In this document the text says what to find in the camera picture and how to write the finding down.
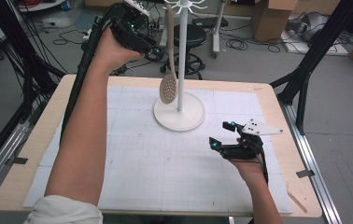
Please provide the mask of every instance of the office chair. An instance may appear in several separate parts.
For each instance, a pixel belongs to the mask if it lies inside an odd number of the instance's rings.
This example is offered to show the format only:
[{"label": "office chair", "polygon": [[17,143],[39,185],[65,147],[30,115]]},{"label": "office chair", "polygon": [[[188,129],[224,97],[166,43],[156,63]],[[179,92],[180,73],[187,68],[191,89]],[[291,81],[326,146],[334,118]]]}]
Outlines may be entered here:
[{"label": "office chair", "polygon": [[[205,69],[205,64],[203,60],[201,60],[197,55],[191,53],[191,49],[202,46],[206,40],[206,32],[202,28],[196,25],[188,24],[186,36],[186,62],[185,62],[185,76],[197,74],[200,80],[203,80],[200,71]],[[179,46],[179,25],[174,26],[174,46]],[[175,54],[175,65],[176,70],[179,65],[179,53]],[[165,73],[165,71],[170,69],[170,61],[169,59],[165,64],[160,67],[160,71]]]}]

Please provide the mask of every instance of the human arm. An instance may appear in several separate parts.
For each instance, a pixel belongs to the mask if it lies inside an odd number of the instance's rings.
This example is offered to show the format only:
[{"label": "human arm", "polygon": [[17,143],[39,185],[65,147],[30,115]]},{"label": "human arm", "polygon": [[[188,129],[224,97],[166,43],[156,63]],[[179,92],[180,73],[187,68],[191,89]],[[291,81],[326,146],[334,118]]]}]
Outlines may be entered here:
[{"label": "human arm", "polygon": [[281,216],[278,214],[275,202],[264,179],[260,161],[260,157],[251,161],[230,160],[247,183],[252,197],[255,224],[282,223]]},{"label": "human arm", "polygon": [[45,196],[98,204],[106,159],[107,80],[111,71],[142,56],[122,47],[110,29],[104,30],[65,126]]}]

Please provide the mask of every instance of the chair base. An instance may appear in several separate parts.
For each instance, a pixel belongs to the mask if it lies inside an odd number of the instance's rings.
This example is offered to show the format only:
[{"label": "chair base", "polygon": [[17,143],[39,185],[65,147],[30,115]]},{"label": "chair base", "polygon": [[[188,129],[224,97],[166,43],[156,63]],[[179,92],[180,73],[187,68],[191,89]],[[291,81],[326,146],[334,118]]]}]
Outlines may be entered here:
[{"label": "chair base", "polygon": [[[174,65],[176,66],[176,76],[178,76],[178,66],[179,66],[179,53],[175,54],[175,61]],[[169,59],[165,64],[160,67],[160,71],[162,73],[165,73],[165,71],[168,69],[171,70],[170,67],[170,61]],[[195,75],[199,77],[200,80],[203,80],[200,71],[205,69],[205,64],[203,63],[203,60],[201,60],[197,55],[188,53],[186,56],[186,62],[185,62],[185,76],[190,76],[190,75]]]}]

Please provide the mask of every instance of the white sleeve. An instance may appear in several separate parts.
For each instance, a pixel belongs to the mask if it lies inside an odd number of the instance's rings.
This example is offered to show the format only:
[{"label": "white sleeve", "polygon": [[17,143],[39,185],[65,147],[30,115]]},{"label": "white sleeve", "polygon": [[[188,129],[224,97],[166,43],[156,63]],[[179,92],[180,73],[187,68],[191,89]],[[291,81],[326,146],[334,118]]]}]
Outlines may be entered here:
[{"label": "white sleeve", "polygon": [[63,196],[40,198],[24,224],[102,224],[101,211],[90,203],[74,201]]}]

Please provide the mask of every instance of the gray floor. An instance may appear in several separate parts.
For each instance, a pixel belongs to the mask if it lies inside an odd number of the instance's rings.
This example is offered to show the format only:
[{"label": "gray floor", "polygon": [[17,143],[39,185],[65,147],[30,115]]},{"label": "gray floor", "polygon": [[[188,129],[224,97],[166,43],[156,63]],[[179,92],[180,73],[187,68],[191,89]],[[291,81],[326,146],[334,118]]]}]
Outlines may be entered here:
[{"label": "gray floor", "polygon": [[[73,21],[79,18],[81,7],[68,12]],[[228,28],[239,27],[247,21],[229,19]],[[70,73],[76,73],[82,55],[80,45],[55,46],[52,40],[57,34],[72,30],[60,29],[55,33],[42,32],[40,37]],[[249,28],[233,31],[248,37]],[[293,71],[303,58],[302,54],[287,53],[281,45],[280,52],[273,53],[266,46],[248,44],[247,50],[226,47],[221,40],[221,53],[211,57],[212,37],[195,49],[206,63],[202,72],[205,80],[270,83]],[[132,67],[146,63],[140,60],[129,63]],[[162,77],[161,63],[129,69],[124,76]],[[8,60],[0,61],[0,131],[21,103],[21,89]],[[344,223],[353,223],[353,62],[345,56],[325,56],[310,79],[305,110],[304,129],[317,159],[321,173]],[[0,175],[0,184],[7,168]],[[0,223],[22,223],[26,214],[0,213]],[[326,223],[319,218],[285,218],[286,223]],[[238,218],[237,223],[247,223]]]}]

